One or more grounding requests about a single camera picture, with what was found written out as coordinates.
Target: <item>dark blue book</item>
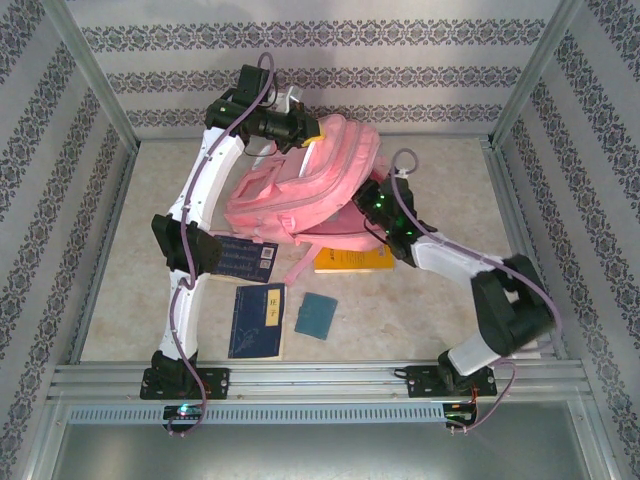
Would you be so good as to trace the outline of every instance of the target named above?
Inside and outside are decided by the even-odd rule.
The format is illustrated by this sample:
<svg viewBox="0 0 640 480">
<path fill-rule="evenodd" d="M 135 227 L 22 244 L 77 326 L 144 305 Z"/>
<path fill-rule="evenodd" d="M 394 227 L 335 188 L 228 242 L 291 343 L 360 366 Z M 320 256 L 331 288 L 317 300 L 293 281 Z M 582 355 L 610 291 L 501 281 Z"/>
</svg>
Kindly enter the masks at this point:
<svg viewBox="0 0 640 480">
<path fill-rule="evenodd" d="M 229 358 L 280 356 L 284 295 L 284 283 L 236 289 Z"/>
<path fill-rule="evenodd" d="M 277 243 L 254 243 L 251 240 L 222 235 L 216 235 L 216 240 L 222 244 L 222 256 L 213 272 L 214 275 L 269 283 L 278 253 Z"/>
</svg>

